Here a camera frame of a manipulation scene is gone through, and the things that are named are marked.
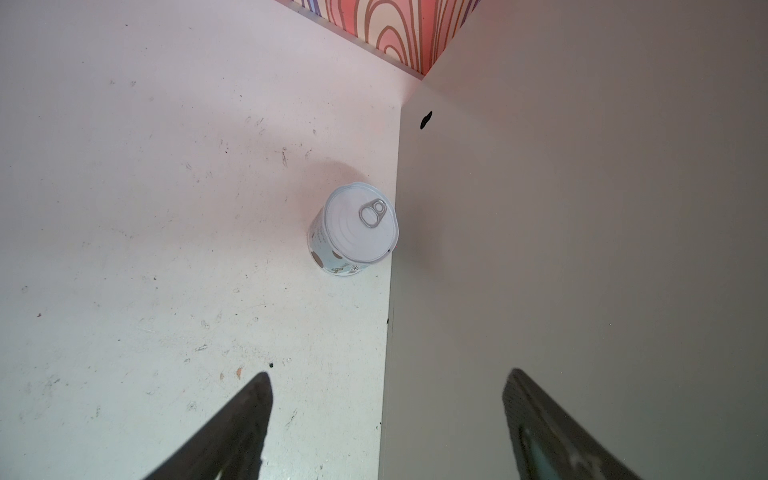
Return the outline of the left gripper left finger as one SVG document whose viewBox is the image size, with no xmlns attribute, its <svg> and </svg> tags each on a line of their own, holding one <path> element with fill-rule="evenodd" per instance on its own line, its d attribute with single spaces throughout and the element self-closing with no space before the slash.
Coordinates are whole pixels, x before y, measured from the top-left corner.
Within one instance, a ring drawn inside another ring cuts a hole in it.
<svg viewBox="0 0 768 480">
<path fill-rule="evenodd" d="M 257 479 L 273 406 L 269 375 L 260 372 L 149 479 Z"/>
</svg>

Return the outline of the grey can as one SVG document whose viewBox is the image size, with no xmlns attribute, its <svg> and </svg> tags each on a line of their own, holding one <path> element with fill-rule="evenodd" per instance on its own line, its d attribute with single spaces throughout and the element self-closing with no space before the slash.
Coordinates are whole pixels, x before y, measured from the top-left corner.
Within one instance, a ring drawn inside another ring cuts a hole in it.
<svg viewBox="0 0 768 480">
<path fill-rule="evenodd" d="M 394 206 L 380 190 L 363 182 L 334 190 L 307 231 L 315 263 L 338 277 L 356 275 L 381 262 L 398 239 Z"/>
</svg>

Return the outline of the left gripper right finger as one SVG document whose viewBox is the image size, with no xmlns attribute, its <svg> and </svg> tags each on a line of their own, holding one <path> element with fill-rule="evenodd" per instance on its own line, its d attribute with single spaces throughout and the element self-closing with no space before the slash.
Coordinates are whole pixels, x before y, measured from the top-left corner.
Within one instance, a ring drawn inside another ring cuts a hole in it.
<svg viewBox="0 0 768 480">
<path fill-rule="evenodd" d="M 639 479 L 523 370 L 510 372 L 502 401 L 520 478 Z"/>
</svg>

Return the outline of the grey metal cabinet counter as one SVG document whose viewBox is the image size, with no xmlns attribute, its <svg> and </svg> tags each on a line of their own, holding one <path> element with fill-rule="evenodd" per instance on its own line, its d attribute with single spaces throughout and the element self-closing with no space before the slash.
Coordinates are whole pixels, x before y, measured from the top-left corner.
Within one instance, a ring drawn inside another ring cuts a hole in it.
<svg viewBox="0 0 768 480">
<path fill-rule="evenodd" d="M 766 477 L 765 2 L 483 1 L 399 141 L 381 478 L 516 478 L 515 368 L 644 479 Z"/>
</svg>

